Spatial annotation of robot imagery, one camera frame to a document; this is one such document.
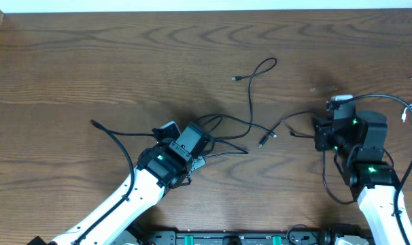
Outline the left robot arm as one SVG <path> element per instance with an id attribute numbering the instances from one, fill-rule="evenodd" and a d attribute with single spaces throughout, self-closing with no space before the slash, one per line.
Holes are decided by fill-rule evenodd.
<path id="1" fill-rule="evenodd" d="M 53 238 L 51 244 L 111 244 L 141 214 L 171 189 L 190 184 L 196 162 L 214 140 L 193 122 L 183 131 L 173 121 L 154 128 L 156 145 L 146 148 L 136 163 L 128 157 L 130 174 L 95 210 L 76 226 Z"/>

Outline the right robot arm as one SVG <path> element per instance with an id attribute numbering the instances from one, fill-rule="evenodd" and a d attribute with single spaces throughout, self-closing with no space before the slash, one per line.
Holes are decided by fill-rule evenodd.
<path id="1" fill-rule="evenodd" d="M 315 149 L 335 150 L 342 158 L 337 169 L 365 216 L 375 243 L 404 244 L 404 231 L 412 244 L 412 224 L 400 180 L 383 160 L 386 117 L 374 111 L 335 110 L 330 116 L 314 116 L 312 123 Z"/>

